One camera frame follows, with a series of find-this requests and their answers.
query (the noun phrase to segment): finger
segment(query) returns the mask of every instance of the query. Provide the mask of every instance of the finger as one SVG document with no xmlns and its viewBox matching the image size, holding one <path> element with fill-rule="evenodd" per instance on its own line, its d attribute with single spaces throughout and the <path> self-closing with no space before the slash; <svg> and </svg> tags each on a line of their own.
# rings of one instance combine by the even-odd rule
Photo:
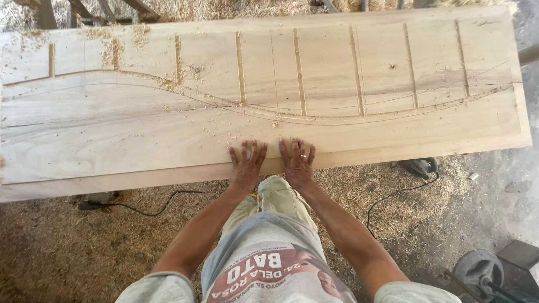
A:
<svg viewBox="0 0 539 303">
<path fill-rule="evenodd" d="M 314 144 L 311 144 L 310 145 L 309 158 L 307 158 L 307 163 L 309 163 L 309 165 L 313 165 L 314 155 L 315 154 L 316 154 L 316 147 L 314 147 Z"/>
<path fill-rule="evenodd" d="M 262 163 L 264 162 L 264 159 L 266 158 L 266 152 L 268 150 L 268 143 L 264 142 L 262 144 L 262 148 L 260 149 L 260 154 L 258 155 L 258 159 L 256 161 L 258 169 L 262 166 Z"/>
<path fill-rule="evenodd" d="M 247 161 L 247 140 L 241 142 L 241 161 Z"/>
<path fill-rule="evenodd" d="M 257 139 L 253 139 L 253 145 L 251 145 L 251 157 L 249 158 L 249 161 L 255 163 L 257 161 L 257 157 L 258 157 Z"/>
<path fill-rule="evenodd" d="M 230 159 L 232 159 L 232 165 L 236 166 L 236 164 L 238 164 L 238 158 L 236 157 L 236 153 L 234 152 L 233 147 L 229 147 L 229 154 L 230 154 Z"/>
<path fill-rule="evenodd" d="M 303 142 L 303 140 L 299 140 L 298 141 L 298 145 L 300 146 L 300 158 L 302 160 L 306 160 L 307 159 L 307 156 L 305 155 L 305 143 Z"/>
<path fill-rule="evenodd" d="M 285 160 L 285 164 L 290 163 L 290 158 L 288 157 L 288 152 L 286 151 L 285 139 L 279 139 L 279 151 L 281 152 L 281 157 Z"/>
<path fill-rule="evenodd" d="M 300 146 L 298 145 L 298 138 L 292 139 L 292 158 L 299 159 Z"/>
</svg>

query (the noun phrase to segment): person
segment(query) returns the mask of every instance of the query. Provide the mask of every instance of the person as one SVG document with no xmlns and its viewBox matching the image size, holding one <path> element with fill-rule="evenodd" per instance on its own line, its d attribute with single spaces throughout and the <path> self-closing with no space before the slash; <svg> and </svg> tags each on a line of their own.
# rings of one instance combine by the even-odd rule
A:
<svg viewBox="0 0 539 303">
<path fill-rule="evenodd" d="M 413 283 L 356 218 L 335 203 L 314 180 L 313 161 L 302 140 L 290 156 L 279 142 L 286 180 L 270 176 L 257 185 L 267 143 L 252 140 L 233 148 L 229 187 L 197 214 L 172 241 L 151 273 L 131 284 L 118 303 L 194 302 L 190 279 L 221 232 L 201 272 L 202 302 L 356 302 L 331 271 L 323 254 L 314 211 L 335 247 L 350 263 L 375 303 L 460 300 L 439 288 Z"/>
</svg>

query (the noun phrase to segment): power cord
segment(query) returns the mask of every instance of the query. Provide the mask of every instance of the power cord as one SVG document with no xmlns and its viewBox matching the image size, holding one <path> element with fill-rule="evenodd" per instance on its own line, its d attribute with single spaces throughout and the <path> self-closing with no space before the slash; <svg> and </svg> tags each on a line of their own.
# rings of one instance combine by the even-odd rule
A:
<svg viewBox="0 0 539 303">
<path fill-rule="evenodd" d="M 394 194 L 396 194 L 396 193 L 398 193 L 398 192 L 406 191 L 406 190 L 414 190 L 414 189 L 418 189 L 418 188 L 421 188 L 421 187 L 423 187 L 423 186 L 426 186 L 426 185 L 431 184 L 432 182 L 436 181 L 436 180 L 440 177 L 440 174 L 439 174 L 437 171 L 435 171 L 434 173 L 436 174 L 436 178 L 435 178 L 434 180 L 428 181 L 427 183 L 422 184 L 422 185 L 420 185 L 420 186 L 416 186 L 416 187 L 414 187 L 414 188 L 398 189 L 398 190 L 394 191 L 393 193 L 391 193 L 389 196 L 386 196 L 385 198 L 380 199 L 380 200 L 376 201 L 373 205 L 371 205 L 371 208 L 369 209 L 369 212 L 367 213 L 367 229 L 369 230 L 369 232 L 371 233 L 371 235 L 372 235 L 375 239 L 376 239 L 376 237 L 375 237 L 374 233 L 372 233 L 372 230 L 370 230 L 370 228 L 369 228 L 369 223 L 370 223 L 370 212 L 371 212 L 371 210 L 376 206 L 376 204 L 378 204 L 378 203 L 380 203 L 380 202 L 382 202 L 382 201 L 388 199 L 389 197 L 393 196 Z"/>
<path fill-rule="evenodd" d="M 133 208 L 133 207 L 130 207 L 129 205 L 125 205 L 123 203 L 101 203 L 101 202 L 97 202 L 97 201 L 84 201 L 82 202 L 80 205 L 79 205 L 79 210 L 96 210 L 96 209 L 99 209 L 99 208 L 104 208 L 104 207 L 110 207 L 110 206 L 123 206 L 123 207 L 126 207 L 126 208 L 129 208 L 135 212 L 138 212 L 139 214 L 141 215 L 145 215 L 145 216 L 148 216 L 148 217 L 155 217 L 155 216 L 158 216 L 160 215 L 168 206 L 168 204 L 170 203 L 170 201 L 172 200 L 172 198 L 174 198 L 174 196 L 176 196 L 177 194 L 180 194 L 182 192 L 190 192 L 190 193 L 194 193 L 194 194 L 205 194 L 205 192 L 203 191 L 198 191 L 198 190 L 177 190 L 175 192 L 173 192 L 169 199 L 167 200 L 167 202 L 165 203 L 165 205 L 163 206 L 163 208 L 156 212 L 155 214 L 147 214 L 143 211 L 140 211 L 136 208 Z"/>
</svg>

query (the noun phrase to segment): gray shirt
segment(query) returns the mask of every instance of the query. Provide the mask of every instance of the gray shirt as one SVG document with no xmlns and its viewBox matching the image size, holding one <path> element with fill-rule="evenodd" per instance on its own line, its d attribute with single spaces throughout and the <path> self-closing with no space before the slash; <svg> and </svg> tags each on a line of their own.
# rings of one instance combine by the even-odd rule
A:
<svg viewBox="0 0 539 303">
<path fill-rule="evenodd" d="M 201 274 L 203 302 L 355 302 L 329 269 L 318 235 L 303 221 L 261 212 L 223 237 Z M 178 272 L 150 274 L 130 285 L 116 302 L 195 301 L 190 281 Z M 375 303 L 460 300 L 439 288 L 412 282 L 382 286 Z"/>
</svg>

